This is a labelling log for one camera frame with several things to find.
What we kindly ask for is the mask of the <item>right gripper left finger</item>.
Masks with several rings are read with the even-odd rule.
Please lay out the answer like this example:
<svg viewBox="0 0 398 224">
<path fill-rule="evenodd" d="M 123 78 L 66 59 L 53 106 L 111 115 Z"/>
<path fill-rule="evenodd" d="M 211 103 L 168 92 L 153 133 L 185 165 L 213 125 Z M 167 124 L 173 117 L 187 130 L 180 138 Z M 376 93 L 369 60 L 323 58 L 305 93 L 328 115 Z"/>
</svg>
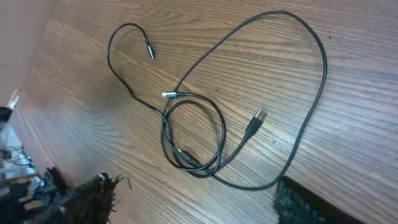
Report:
<svg viewBox="0 0 398 224">
<path fill-rule="evenodd" d="M 28 224 L 107 224 L 118 203 L 116 186 L 124 180 L 121 174 L 109 177 L 99 173 L 69 191 L 58 202 L 51 203 L 24 220 Z"/>
</svg>

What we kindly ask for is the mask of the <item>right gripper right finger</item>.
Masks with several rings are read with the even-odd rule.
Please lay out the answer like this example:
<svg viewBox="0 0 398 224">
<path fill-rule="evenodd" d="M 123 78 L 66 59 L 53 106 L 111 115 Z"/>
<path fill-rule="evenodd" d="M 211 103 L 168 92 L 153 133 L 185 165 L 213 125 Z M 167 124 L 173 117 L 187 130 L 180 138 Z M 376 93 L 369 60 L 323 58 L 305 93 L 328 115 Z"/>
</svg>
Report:
<svg viewBox="0 0 398 224">
<path fill-rule="evenodd" d="M 277 184 L 273 208 L 279 216 L 279 223 L 361 223 L 287 176 Z"/>
</svg>

